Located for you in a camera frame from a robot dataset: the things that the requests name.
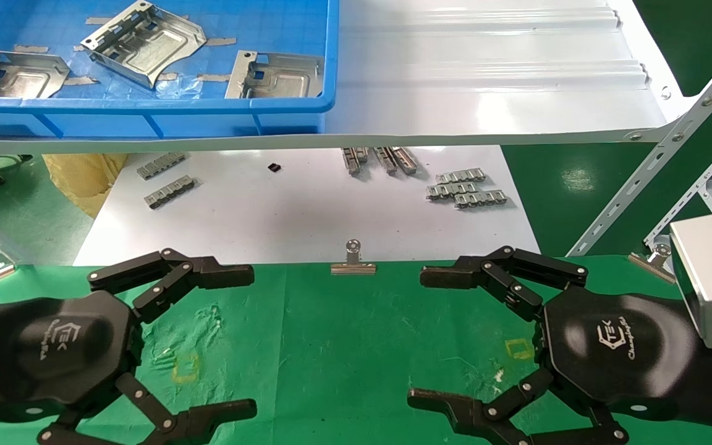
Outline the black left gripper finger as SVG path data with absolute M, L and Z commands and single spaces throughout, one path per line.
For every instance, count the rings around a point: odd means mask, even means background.
M 143 323 L 152 323 L 195 288 L 224 289 L 253 284 L 251 265 L 221 265 L 213 256 L 190 257 L 170 248 L 155 251 L 88 275 L 91 290 L 122 291 L 149 284 L 133 300 L 133 312 Z

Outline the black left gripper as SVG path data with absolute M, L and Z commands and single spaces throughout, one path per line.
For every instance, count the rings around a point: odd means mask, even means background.
M 122 394 L 155 426 L 141 444 L 209 444 L 223 423 L 257 415 L 252 398 L 171 414 L 133 375 L 142 346 L 135 314 L 107 291 L 0 303 L 0 422 L 62 414 L 39 444 L 114 444 L 76 428 Z

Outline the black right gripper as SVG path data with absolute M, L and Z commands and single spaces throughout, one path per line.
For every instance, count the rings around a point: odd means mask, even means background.
M 414 409 L 440 412 L 455 434 L 491 444 L 626 444 L 611 416 L 712 427 L 712 349 L 683 302 L 649 295 L 598 295 L 583 287 L 588 271 L 565 260 L 502 246 L 425 266 L 419 282 L 439 289 L 482 288 L 525 321 L 539 321 L 543 364 L 492 402 L 454 392 L 412 388 Z M 525 281 L 566 290 L 543 306 Z M 526 434 L 512 417 L 548 392 L 585 412 L 591 427 Z

